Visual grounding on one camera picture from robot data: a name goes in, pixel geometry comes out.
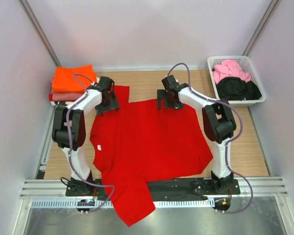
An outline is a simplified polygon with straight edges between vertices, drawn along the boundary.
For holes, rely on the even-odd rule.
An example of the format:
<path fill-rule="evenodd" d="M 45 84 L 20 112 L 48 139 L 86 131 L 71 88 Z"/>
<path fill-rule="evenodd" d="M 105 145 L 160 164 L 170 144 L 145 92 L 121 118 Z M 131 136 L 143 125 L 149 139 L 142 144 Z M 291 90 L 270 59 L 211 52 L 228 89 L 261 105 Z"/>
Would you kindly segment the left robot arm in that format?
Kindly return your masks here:
<path fill-rule="evenodd" d="M 93 109 L 97 115 L 103 115 L 120 108 L 113 79 L 102 76 L 99 82 L 91 81 L 91 85 L 86 87 L 79 80 L 81 77 L 90 78 L 78 73 L 73 75 L 85 93 L 70 105 L 56 107 L 53 117 L 52 140 L 65 153 L 71 168 L 71 178 L 65 184 L 67 196 L 89 196 L 95 188 L 102 187 L 94 183 L 85 160 L 85 116 Z"/>

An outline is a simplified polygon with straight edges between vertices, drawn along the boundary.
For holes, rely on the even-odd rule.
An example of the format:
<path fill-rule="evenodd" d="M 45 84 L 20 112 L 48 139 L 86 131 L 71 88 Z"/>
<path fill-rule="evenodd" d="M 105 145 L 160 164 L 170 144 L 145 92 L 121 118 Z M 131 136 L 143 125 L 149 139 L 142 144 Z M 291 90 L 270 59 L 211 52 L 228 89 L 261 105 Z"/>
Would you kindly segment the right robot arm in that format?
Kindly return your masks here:
<path fill-rule="evenodd" d="M 157 91 L 158 109 L 165 106 L 178 110 L 184 105 L 201 109 L 205 136 L 213 143 L 211 188 L 217 194 L 228 191 L 234 181 L 230 140 L 237 127 L 229 104 L 198 93 L 186 83 L 179 84 L 173 75 L 166 76 L 161 82 L 164 89 Z"/>

